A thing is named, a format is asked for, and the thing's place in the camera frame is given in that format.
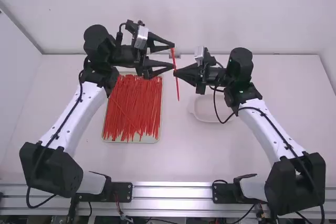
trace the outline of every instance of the wire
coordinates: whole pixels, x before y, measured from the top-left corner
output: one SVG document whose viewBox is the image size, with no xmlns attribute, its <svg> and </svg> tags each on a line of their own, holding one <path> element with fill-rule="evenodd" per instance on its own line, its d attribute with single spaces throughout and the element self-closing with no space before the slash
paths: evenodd
<svg viewBox="0 0 336 224">
<path fill-rule="evenodd" d="M 216 113 L 216 116 L 217 116 L 217 119 L 219 120 L 219 122 L 221 124 L 224 124 L 226 123 L 233 115 L 234 113 L 232 113 L 224 122 L 222 122 L 218 116 L 218 113 L 217 113 L 217 108 L 216 108 L 216 99 L 215 99 L 215 95 L 216 95 L 216 89 L 217 89 L 217 86 L 215 86 L 215 90 L 214 90 L 214 108 L 215 108 L 215 113 Z M 284 138 L 284 136 L 280 133 L 280 131 L 276 128 L 276 126 L 273 124 L 273 122 L 268 118 L 268 116 L 263 112 L 261 111 L 260 109 L 258 108 L 255 108 L 255 107 L 242 107 L 242 108 L 239 108 L 238 111 L 240 110 L 246 110 L 246 109 L 251 109 L 251 110 L 256 110 L 260 113 L 260 116 L 263 116 L 268 122 L 269 124 L 273 127 L 273 129 L 277 132 L 277 134 L 280 136 L 280 138 L 282 139 L 282 141 L 286 144 L 287 148 L 292 152 L 293 156 L 296 158 L 296 160 L 298 161 L 298 163 L 300 164 L 301 168 L 303 169 L 303 171 L 305 172 L 306 176 L 308 177 L 308 180 L 311 184 L 311 186 L 313 187 L 313 191 L 316 195 L 316 199 L 320 205 L 320 208 L 321 208 L 321 222 L 320 224 L 324 224 L 324 221 L 325 221 L 325 215 L 324 215 L 324 207 L 323 207 L 323 204 L 321 203 L 321 199 L 320 199 L 320 196 L 318 195 L 318 192 L 317 192 L 317 188 L 316 188 L 316 185 L 312 179 L 312 177 L 310 176 L 308 170 L 306 169 L 305 165 L 303 164 L 303 162 L 301 161 L 301 159 L 299 158 L 299 156 L 296 154 L 295 151 L 293 151 L 292 149 L 292 146 L 287 142 L 287 140 Z"/>
<path fill-rule="evenodd" d="M 238 222 L 240 222 L 241 220 L 243 220 L 254 208 L 255 204 L 253 206 L 251 206 L 251 208 L 246 212 L 246 214 L 244 214 L 243 216 L 241 216 L 238 220 L 232 222 L 232 223 L 227 223 L 227 224 L 236 224 Z"/>
<path fill-rule="evenodd" d="M 217 92 L 220 92 L 220 93 L 224 93 L 224 90 L 217 89 L 216 91 L 217 91 Z"/>
<path fill-rule="evenodd" d="M 120 25 L 119 25 L 119 32 L 121 33 L 121 27 L 122 26 L 125 26 L 126 25 L 126 23 L 121 23 Z"/>
<path fill-rule="evenodd" d="M 218 64 L 221 68 L 224 68 L 222 64 L 220 64 L 218 61 L 216 61 L 216 64 Z"/>
<path fill-rule="evenodd" d="M 81 81 L 80 81 L 80 77 L 82 76 L 83 71 L 84 71 L 84 70 L 80 71 L 79 74 L 78 74 L 78 80 L 79 80 L 79 86 L 80 86 L 79 97 L 78 97 L 76 103 L 73 105 L 73 107 L 72 107 L 71 110 L 69 111 L 69 113 L 67 114 L 67 116 L 64 118 L 64 121 L 61 123 L 60 127 L 57 129 L 57 131 L 55 132 L 55 134 L 52 135 L 52 137 L 50 138 L 50 140 L 48 141 L 48 143 L 46 144 L 46 146 L 43 148 L 43 150 L 42 150 L 40 156 L 38 157 L 38 159 L 37 159 L 37 161 L 36 161 L 36 163 L 35 163 L 35 166 L 34 166 L 34 168 L 33 168 L 33 171 L 32 171 L 32 174 L 31 174 L 31 176 L 30 176 L 30 180 L 29 180 L 29 181 L 31 181 L 31 180 L 33 180 L 33 179 L 35 178 L 35 174 L 36 174 L 37 168 L 40 166 L 40 163 L 41 163 L 41 161 L 42 161 L 42 158 L 43 158 L 43 156 L 44 156 L 44 154 L 45 154 L 47 148 L 48 148 L 49 145 L 53 142 L 53 140 L 54 140 L 55 138 L 57 138 L 58 134 L 60 133 L 60 131 L 62 130 L 63 126 L 64 126 L 64 125 L 66 124 L 66 122 L 68 121 L 69 117 L 71 116 L 71 114 L 73 113 L 73 111 L 75 110 L 75 108 L 77 107 L 78 103 L 81 102 L 81 100 L 82 100 L 82 95 L 83 95 L 83 85 L 82 85 L 82 83 L 81 83 Z M 32 206 L 32 205 L 30 204 L 30 202 L 29 202 L 30 189 L 31 189 L 31 187 L 28 186 L 28 188 L 27 188 L 27 194 L 26 194 L 26 204 L 27 204 L 28 208 L 30 208 L 30 209 L 38 208 L 38 207 L 44 205 L 45 203 L 47 203 L 48 201 L 50 201 L 52 198 L 54 198 L 54 197 L 56 196 L 56 194 L 54 194 L 54 195 L 50 196 L 49 198 L 47 198 L 45 201 L 43 201 L 43 202 L 41 202 L 41 203 L 39 203 L 39 204 L 37 204 L 37 205 L 35 205 L 35 206 Z"/>
<path fill-rule="evenodd" d="M 300 216 L 303 220 L 305 220 L 308 224 L 312 224 L 310 220 L 308 220 L 305 216 L 300 214 L 299 212 L 295 212 L 298 216 Z"/>
<path fill-rule="evenodd" d="M 217 91 L 217 86 L 215 86 L 215 89 L 214 89 L 214 108 L 215 108 L 215 113 L 216 113 L 216 117 L 217 119 L 219 120 L 219 122 L 221 124 L 225 124 L 227 121 L 230 120 L 230 118 L 235 114 L 234 112 L 228 116 L 227 119 L 225 119 L 225 121 L 222 121 L 220 118 L 219 118 L 219 115 L 218 115 L 218 112 L 217 112 L 217 107 L 216 107 L 216 91 Z"/>
<path fill-rule="evenodd" d="M 156 221 L 161 221 L 161 222 L 165 222 L 165 223 L 169 223 L 169 224 L 178 224 L 176 222 L 172 222 L 172 221 L 168 221 L 168 220 L 161 220 L 161 219 L 153 219 L 153 218 L 149 218 L 147 221 L 150 220 L 156 220 Z"/>
<path fill-rule="evenodd" d="M 89 219 L 90 219 L 90 217 L 92 215 L 92 206 L 91 206 L 91 202 L 88 202 L 88 203 L 89 203 L 89 206 L 90 206 L 90 214 L 89 214 Z"/>
<path fill-rule="evenodd" d="M 148 219 L 148 220 L 145 222 L 145 224 L 146 224 L 146 223 L 148 223 L 148 222 L 149 222 L 151 219 L 152 219 L 152 217 L 151 217 L 151 218 L 149 218 L 149 219 Z"/>
</svg>

